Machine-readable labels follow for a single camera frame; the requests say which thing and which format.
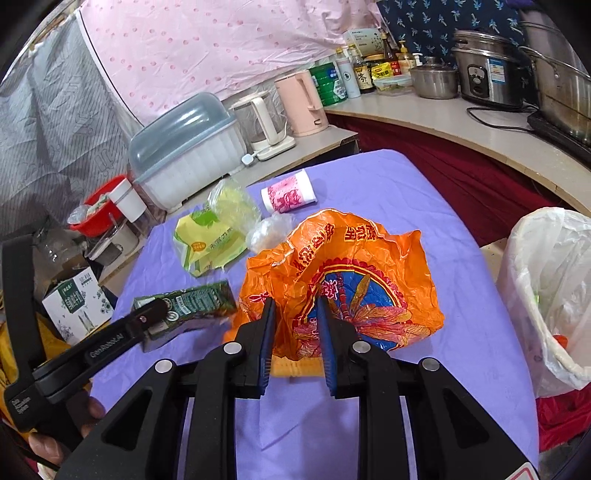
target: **red cloth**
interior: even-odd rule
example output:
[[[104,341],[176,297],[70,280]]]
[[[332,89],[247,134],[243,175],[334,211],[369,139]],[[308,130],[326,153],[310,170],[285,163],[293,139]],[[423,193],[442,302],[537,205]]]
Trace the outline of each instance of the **red cloth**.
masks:
[[[591,427],[591,384],[582,390],[538,398],[540,452],[568,442]]]
[[[383,122],[341,115],[329,118],[334,125],[359,132],[363,151],[391,148],[406,155],[481,247],[509,236],[521,217],[538,208],[569,207],[526,175],[449,140]]]

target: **pink polka dot fabric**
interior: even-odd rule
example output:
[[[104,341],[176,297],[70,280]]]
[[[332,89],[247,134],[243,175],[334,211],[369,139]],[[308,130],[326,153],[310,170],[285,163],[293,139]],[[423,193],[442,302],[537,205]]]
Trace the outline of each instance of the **pink polka dot fabric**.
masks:
[[[144,125],[197,92],[221,100],[334,53],[371,0],[86,0],[90,42]]]

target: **orange plastic bag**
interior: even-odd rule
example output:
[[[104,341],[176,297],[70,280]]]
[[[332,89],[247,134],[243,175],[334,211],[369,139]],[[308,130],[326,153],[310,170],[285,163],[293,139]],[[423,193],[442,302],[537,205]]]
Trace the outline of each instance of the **orange plastic bag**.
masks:
[[[429,336],[443,326],[443,314],[420,238],[420,231],[390,235],[352,213],[311,215],[278,247],[246,261],[226,341],[241,324],[259,319],[271,296],[277,302],[272,375],[322,375],[318,293],[329,299],[333,314],[384,350]]]

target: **black stove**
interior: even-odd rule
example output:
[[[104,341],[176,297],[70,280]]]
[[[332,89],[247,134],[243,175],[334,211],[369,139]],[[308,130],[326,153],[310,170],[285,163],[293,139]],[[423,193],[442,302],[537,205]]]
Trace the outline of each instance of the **black stove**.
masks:
[[[540,111],[532,113],[527,122],[534,132],[544,140],[574,156],[587,168],[591,168],[591,147],[564,133],[544,118]]]

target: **white thermos bottle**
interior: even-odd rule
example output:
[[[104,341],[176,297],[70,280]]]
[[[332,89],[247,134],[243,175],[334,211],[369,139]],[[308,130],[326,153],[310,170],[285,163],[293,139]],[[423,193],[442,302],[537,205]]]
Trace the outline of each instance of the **white thermos bottle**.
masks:
[[[349,59],[343,53],[342,48],[336,49],[336,65],[340,72],[340,78],[343,81],[345,90],[347,90],[347,96],[349,98],[357,98],[361,96],[359,91],[359,85],[357,85],[357,78],[353,71],[353,66]]]

